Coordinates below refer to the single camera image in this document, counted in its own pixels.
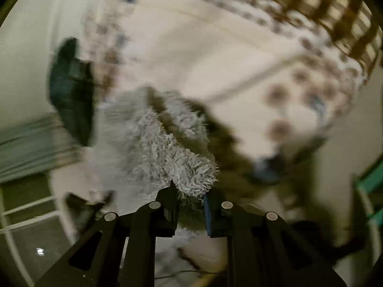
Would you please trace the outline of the grey striped curtain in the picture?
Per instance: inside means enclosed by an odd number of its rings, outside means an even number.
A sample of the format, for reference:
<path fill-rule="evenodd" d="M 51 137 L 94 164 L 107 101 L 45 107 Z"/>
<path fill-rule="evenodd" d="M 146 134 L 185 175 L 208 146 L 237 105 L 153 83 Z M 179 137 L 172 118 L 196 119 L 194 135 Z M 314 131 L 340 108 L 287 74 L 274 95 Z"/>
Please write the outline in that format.
<path fill-rule="evenodd" d="M 80 161 L 80 146 L 55 113 L 1 130 L 1 183 Z"/>

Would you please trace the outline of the dark green folded clothes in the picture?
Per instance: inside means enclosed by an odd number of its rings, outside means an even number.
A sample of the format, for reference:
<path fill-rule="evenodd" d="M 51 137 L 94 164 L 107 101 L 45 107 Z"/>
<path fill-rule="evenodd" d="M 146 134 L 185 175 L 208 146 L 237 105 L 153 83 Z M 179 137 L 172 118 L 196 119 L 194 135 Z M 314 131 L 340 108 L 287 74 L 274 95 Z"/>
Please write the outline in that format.
<path fill-rule="evenodd" d="M 91 64 L 77 58 L 77 39 L 63 40 L 51 63 L 48 80 L 50 103 L 69 134 L 88 146 L 94 116 L 94 81 Z"/>

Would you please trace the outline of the floral cream bed blanket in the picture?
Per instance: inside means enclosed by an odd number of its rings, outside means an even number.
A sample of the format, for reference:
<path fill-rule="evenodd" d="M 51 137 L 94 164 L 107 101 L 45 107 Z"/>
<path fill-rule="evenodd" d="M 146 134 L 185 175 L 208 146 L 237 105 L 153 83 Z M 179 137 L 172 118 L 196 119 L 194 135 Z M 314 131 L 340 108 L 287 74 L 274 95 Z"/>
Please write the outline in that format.
<path fill-rule="evenodd" d="M 91 0 L 83 27 L 103 102 L 147 86 L 198 100 L 265 183 L 325 140 L 382 47 L 369 0 Z"/>

